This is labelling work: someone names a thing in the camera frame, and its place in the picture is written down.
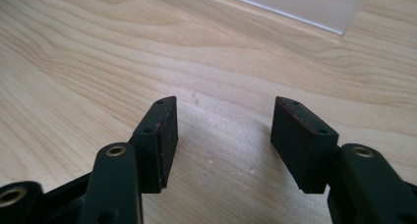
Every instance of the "wooden table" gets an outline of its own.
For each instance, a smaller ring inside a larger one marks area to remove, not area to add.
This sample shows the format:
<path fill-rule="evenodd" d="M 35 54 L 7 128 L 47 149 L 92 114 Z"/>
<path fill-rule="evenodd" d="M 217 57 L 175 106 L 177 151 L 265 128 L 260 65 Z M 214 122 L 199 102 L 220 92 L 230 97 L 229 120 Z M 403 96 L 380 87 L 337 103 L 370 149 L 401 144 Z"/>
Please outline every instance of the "wooden table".
<path fill-rule="evenodd" d="M 234 0 L 0 0 L 0 186 L 91 170 L 178 97 L 168 189 L 146 223 L 330 223 L 269 143 L 303 102 L 417 184 L 417 0 L 367 0 L 340 37 Z"/>

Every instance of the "wood grain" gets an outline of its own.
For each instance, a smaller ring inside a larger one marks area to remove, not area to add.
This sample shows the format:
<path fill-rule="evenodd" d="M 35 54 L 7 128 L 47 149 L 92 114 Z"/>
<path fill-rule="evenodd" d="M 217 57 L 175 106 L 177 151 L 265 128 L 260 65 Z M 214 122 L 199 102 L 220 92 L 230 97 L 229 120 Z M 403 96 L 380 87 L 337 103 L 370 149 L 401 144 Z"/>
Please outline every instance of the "wood grain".
<path fill-rule="evenodd" d="M 417 184 L 417 0 L 368 0 L 344 36 L 233 0 L 0 0 L 0 186 L 91 170 L 164 96 L 180 141 L 147 223 L 330 223 L 269 144 L 297 99 Z"/>

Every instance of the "metal grommet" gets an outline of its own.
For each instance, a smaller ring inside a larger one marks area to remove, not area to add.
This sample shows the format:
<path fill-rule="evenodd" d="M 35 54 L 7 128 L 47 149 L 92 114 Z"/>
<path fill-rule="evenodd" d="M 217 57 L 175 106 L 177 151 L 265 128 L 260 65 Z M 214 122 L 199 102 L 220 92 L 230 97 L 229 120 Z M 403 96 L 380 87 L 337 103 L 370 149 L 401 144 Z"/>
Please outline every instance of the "metal grommet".
<path fill-rule="evenodd" d="M 370 158 L 374 156 L 374 153 L 371 150 L 360 146 L 353 147 L 353 151 L 356 153 L 356 155 L 361 157 Z"/>
<path fill-rule="evenodd" d="M 125 152 L 126 152 L 126 148 L 124 146 L 114 146 L 114 147 L 107 149 L 105 154 L 107 154 L 107 156 L 115 157 Z"/>
<path fill-rule="evenodd" d="M 7 190 L 0 194 L 0 207 L 12 205 L 24 197 L 27 192 L 28 190 L 24 187 L 14 187 Z"/>

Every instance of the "white object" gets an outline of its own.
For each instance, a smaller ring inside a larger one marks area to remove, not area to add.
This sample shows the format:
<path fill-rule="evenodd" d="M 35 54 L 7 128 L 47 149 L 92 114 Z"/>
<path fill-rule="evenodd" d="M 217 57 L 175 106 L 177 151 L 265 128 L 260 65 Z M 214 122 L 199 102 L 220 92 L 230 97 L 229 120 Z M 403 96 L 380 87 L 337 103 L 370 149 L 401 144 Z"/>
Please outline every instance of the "white object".
<path fill-rule="evenodd" d="M 362 0 L 241 0 L 343 34 Z"/>

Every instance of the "black bracket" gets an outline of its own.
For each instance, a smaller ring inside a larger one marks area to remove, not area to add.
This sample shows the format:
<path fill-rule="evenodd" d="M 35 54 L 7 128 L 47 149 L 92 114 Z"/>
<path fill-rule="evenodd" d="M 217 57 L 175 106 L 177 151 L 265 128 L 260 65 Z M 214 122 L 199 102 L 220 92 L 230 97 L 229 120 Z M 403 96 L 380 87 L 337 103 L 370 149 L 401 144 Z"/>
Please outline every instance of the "black bracket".
<path fill-rule="evenodd" d="M 417 223 L 417 189 L 362 144 L 337 146 L 338 133 L 300 102 L 277 97 L 270 142 L 300 190 L 330 186 L 333 223 Z"/>
<path fill-rule="evenodd" d="M 2 187 L 0 223 L 143 223 L 142 194 L 166 188 L 177 141 L 176 97 L 159 99 L 129 142 L 98 152 L 90 174 L 47 194 L 35 182 Z"/>

